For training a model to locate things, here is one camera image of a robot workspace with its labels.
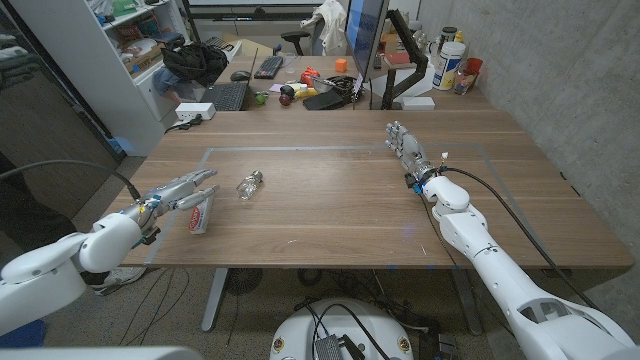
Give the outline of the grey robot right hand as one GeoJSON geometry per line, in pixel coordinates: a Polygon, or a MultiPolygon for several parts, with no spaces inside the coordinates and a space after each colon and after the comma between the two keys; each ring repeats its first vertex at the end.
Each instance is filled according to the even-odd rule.
{"type": "Polygon", "coordinates": [[[435,167],[428,160],[423,146],[404,125],[399,121],[388,123],[386,132],[389,139],[385,144],[400,159],[402,167],[408,174],[421,183],[435,175],[435,167]]]}

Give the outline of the grey gloved person hand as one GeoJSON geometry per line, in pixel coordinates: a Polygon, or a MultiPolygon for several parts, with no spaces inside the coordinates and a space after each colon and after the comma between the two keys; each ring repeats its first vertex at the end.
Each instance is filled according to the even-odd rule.
{"type": "Polygon", "coordinates": [[[20,46],[1,50],[1,88],[26,82],[40,69],[39,57],[20,46]]]}

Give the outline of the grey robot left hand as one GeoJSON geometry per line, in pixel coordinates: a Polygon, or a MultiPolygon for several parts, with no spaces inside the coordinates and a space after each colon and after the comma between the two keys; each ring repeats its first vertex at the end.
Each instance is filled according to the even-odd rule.
{"type": "Polygon", "coordinates": [[[165,213],[192,209],[212,197],[219,188],[218,185],[204,190],[197,188],[216,174],[216,170],[202,169],[174,178],[149,190],[139,200],[122,210],[121,214],[136,222],[143,235],[149,235],[157,229],[156,220],[165,213]]]}

